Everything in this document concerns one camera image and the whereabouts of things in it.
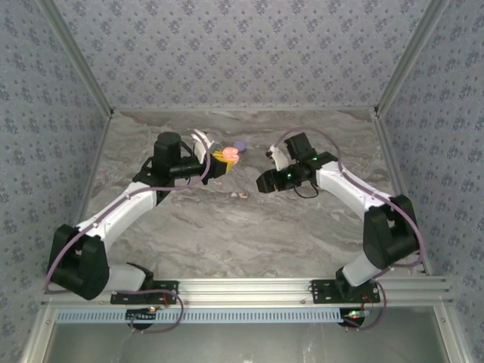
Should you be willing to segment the aluminium left table rail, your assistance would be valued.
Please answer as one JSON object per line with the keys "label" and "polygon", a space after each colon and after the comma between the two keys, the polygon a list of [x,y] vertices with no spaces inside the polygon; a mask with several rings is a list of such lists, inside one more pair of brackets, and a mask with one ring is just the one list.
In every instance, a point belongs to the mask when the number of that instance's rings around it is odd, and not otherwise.
{"label": "aluminium left table rail", "polygon": [[113,118],[113,111],[111,111],[111,113],[108,115],[107,121],[103,127],[101,138],[99,140],[98,147],[96,149],[95,156],[93,158],[91,171],[87,179],[87,184],[85,186],[82,198],[80,200],[79,209],[73,220],[75,225],[83,220],[83,217],[85,216],[86,211],[88,209],[89,201],[95,184],[96,173],[98,171],[98,166],[100,163],[101,155],[104,149],[104,144],[106,141],[107,133],[108,133],[112,118]]}

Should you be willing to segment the aluminium table rail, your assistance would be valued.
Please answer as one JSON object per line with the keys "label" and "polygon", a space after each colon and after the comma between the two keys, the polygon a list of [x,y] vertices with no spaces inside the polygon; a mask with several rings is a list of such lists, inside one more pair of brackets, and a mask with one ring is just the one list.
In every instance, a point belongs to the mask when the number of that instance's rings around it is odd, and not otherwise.
{"label": "aluminium table rail", "polygon": [[88,209],[89,201],[95,184],[96,173],[98,171],[98,166],[100,163],[101,155],[104,149],[104,144],[106,141],[107,133],[108,133],[112,118],[113,118],[113,111],[111,111],[111,113],[108,115],[107,121],[103,127],[101,138],[99,140],[98,147],[96,149],[95,156],[93,158],[91,171],[87,179],[87,184],[85,186],[82,198],[80,200],[79,209],[73,220],[75,225],[83,220],[83,217],[85,216],[86,211]]}
{"label": "aluminium table rail", "polygon": [[[374,111],[374,110],[371,111],[371,119],[374,123],[376,133],[377,133],[377,138],[380,142],[383,158],[385,159],[386,167],[389,173],[389,179],[392,184],[392,189],[395,194],[397,195],[404,194],[405,196],[410,198],[410,194],[408,193],[408,190],[405,186],[404,179],[402,177],[402,173],[398,165],[398,160],[393,150],[389,133],[386,129],[386,125],[384,121],[379,117],[377,111]],[[423,256],[423,261],[420,264],[420,267],[409,268],[409,269],[412,269],[412,271],[414,271],[415,273],[417,272],[424,273],[427,276],[430,276],[433,274],[430,261],[427,255]]]}
{"label": "aluminium table rail", "polygon": [[367,111],[374,113],[374,106],[199,106],[199,107],[116,107],[113,109],[114,113],[140,113],[140,112],[232,112],[232,111]]}

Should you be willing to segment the aluminium right lower frame rail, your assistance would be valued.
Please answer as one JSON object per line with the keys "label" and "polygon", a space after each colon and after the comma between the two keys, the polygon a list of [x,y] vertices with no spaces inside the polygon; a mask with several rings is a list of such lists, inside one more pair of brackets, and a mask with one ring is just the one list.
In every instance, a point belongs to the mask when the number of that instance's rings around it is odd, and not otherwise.
{"label": "aluminium right lower frame rail", "polygon": [[474,363],[454,306],[435,306],[434,313],[450,363]]}

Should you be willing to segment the aluminium mounting rail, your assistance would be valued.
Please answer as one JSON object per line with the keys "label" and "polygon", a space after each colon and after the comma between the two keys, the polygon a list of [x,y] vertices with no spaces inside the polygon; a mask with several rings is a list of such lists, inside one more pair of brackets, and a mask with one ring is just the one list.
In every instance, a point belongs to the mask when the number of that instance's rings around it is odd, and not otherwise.
{"label": "aluminium mounting rail", "polygon": [[[178,295],[193,307],[293,307],[313,304],[309,278],[182,278]],[[376,283],[381,306],[439,306],[454,300],[446,279],[436,276],[384,278]],[[328,304],[351,306],[355,304]]]}

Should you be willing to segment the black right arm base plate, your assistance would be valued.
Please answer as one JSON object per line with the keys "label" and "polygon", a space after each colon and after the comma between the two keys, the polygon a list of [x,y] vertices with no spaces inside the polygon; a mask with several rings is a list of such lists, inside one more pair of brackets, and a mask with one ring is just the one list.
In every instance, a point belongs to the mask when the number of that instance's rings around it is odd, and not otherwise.
{"label": "black right arm base plate", "polygon": [[312,280],[309,285],[314,304],[379,303],[380,292],[375,283],[353,287],[336,279]]}

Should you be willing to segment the aluminium right frame post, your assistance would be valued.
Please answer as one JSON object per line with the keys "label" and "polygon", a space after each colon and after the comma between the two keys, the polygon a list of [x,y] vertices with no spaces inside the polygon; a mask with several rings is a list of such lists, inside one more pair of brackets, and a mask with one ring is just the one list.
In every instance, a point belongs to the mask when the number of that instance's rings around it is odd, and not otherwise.
{"label": "aluminium right frame post", "polygon": [[449,2],[450,0],[429,1],[408,44],[405,46],[402,56],[396,64],[396,68],[383,89],[382,95],[375,104],[374,109],[377,117],[382,118],[389,110],[391,103],[411,72],[419,54],[432,35]]}

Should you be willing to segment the aluminium left lower frame rail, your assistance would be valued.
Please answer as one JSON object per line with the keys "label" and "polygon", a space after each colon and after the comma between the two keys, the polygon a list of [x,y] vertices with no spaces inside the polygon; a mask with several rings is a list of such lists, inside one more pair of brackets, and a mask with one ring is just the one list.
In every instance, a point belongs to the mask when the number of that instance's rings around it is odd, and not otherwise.
{"label": "aluminium left lower frame rail", "polygon": [[56,308],[47,305],[41,306],[23,350],[20,363],[43,363],[56,317]]}

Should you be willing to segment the aluminium frame rail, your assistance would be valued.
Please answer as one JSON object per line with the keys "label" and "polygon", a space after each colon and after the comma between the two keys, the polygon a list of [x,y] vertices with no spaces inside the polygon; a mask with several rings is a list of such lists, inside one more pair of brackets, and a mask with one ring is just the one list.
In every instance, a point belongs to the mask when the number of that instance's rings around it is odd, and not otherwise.
{"label": "aluminium frame rail", "polygon": [[450,363],[474,363],[454,306],[435,306],[434,313]]}
{"label": "aluminium frame rail", "polygon": [[23,350],[20,363],[43,363],[56,317],[56,308],[47,305],[41,306]]}

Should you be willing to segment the left circuit board with LEDs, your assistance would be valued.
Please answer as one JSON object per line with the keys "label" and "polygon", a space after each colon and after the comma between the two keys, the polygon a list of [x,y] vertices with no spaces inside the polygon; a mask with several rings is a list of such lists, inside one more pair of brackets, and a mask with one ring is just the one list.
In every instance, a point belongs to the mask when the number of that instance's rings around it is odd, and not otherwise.
{"label": "left circuit board with LEDs", "polygon": [[157,310],[153,307],[143,309],[128,309],[125,320],[133,329],[146,330],[154,324]]}

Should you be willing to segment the aluminium left frame post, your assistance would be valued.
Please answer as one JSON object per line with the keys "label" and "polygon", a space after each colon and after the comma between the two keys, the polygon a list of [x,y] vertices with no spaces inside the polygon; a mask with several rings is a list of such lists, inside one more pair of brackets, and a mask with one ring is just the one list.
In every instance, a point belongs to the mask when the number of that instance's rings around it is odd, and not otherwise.
{"label": "aluminium left frame post", "polygon": [[57,5],[54,3],[54,0],[36,0],[36,2],[42,13],[45,15],[54,34],[62,44],[72,65],[76,68],[81,80],[93,97],[94,102],[101,112],[110,118],[113,113],[113,108],[110,106],[110,102],[107,100],[100,83],[88,65],[87,58],[78,46],[67,22],[64,20]]}

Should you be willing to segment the aluminium right table rail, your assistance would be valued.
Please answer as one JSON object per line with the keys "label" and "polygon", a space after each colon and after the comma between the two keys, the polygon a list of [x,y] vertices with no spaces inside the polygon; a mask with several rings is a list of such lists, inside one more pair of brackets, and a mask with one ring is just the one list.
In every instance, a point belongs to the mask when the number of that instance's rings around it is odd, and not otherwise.
{"label": "aluminium right table rail", "polygon": [[[410,198],[410,194],[408,193],[408,190],[405,186],[404,179],[402,177],[402,173],[398,165],[398,160],[393,150],[389,133],[386,129],[386,125],[384,121],[379,117],[377,111],[374,111],[374,110],[371,111],[371,119],[374,123],[376,133],[377,133],[377,138],[380,142],[383,158],[385,159],[386,167],[389,173],[389,179],[392,184],[392,189],[395,194],[397,195],[404,194],[405,196]],[[412,271],[414,271],[415,273],[417,272],[424,273],[427,276],[430,276],[433,274],[430,261],[427,255],[423,256],[423,261],[420,264],[420,267],[409,268],[409,269],[412,269]]]}

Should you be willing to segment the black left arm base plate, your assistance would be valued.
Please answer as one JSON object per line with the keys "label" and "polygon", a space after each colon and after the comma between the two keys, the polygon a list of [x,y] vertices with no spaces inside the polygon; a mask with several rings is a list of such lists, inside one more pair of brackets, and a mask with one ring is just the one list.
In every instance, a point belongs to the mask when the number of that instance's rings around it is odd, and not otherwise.
{"label": "black left arm base plate", "polygon": [[175,305],[177,299],[173,295],[168,293],[146,293],[146,290],[168,290],[177,294],[178,286],[178,281],[152,280],[141,285],[141,294],[112,293],[110,303],[113,305]]}

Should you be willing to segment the aluminium frame post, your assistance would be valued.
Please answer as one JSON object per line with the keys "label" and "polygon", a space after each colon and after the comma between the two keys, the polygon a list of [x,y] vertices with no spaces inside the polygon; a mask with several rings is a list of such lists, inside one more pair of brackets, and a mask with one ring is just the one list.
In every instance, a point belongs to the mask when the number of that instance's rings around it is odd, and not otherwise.
{"label": "aluminium frame post", "polygon": [[383,89],[382,95],[375,104],[374,109],[377,117],[382,118],[389,110],[391,103],[411,72],[419,54],[432,35],[449,2],[450,0],[429,1],[408,44],[405,46],[402,56],[396,64],[396,68]]}
{"label": "aluminium frame post", "polygon": [[57,5],[54,3],[54,0],[36,0],[36,2],[42,13],[45,15],[54,34],[62,44],[72,65],[76,68],[81,80],[93,97],[94,102],[101,112],[110,118],[113,113],[113,108],[110,106],[110,102],[107,100],[100,83],[88,65],[87,58],[78,46],[67,22],[64,20]]}

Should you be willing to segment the right circuit board with LEDs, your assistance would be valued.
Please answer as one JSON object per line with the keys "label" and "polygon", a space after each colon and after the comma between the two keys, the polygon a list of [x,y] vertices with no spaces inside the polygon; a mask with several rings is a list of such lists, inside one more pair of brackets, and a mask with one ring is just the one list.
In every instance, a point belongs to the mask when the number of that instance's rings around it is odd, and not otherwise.
{"label": "right circuit board with LEDs", "polygon": [[348,328],[360,328],[371,313],[372,311],[367,309],[340,309],[343,319],[340,325]]}

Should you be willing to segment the aluminium rear table rail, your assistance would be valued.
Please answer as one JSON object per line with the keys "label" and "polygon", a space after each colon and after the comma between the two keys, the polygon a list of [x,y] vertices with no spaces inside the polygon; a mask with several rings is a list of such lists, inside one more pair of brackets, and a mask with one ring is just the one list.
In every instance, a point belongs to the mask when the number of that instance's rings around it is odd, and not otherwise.
{"label": "aluminium rear table rail", "polygon": [[374,113],[374,106],[199,106],[199,107],[116,107],[113,109],[114,113],[140,113],[140,112],[232,112],[232,111],[367,111]]}

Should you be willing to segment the circuit board with leds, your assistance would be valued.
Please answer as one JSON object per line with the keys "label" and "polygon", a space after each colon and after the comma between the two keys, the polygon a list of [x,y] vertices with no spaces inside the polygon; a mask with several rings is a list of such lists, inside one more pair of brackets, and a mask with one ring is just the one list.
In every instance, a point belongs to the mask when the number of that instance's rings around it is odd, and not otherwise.
{"label": "circuit board with leds", "polygon": [[372,311],[367,309],[340,309],[343,319],[340,325],[348,328],[360,328],[371,313]]}
{"label": "circuit board with leds", "polygon": [[125,320],[133,329],[146,330],[154,324],[157,310],[153,307],[143,309],[128,309]]}

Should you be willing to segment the grey metal panel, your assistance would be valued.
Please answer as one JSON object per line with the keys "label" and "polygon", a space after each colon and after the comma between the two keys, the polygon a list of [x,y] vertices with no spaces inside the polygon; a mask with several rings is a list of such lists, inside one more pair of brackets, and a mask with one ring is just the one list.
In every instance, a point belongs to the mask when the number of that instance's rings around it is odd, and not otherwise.
{"label": "grey metal panel", "polygon": [[134,334],[123,324],[59,324],[44,363],[449,363],[431,330],[345,331],[337,324],[183,324]]}

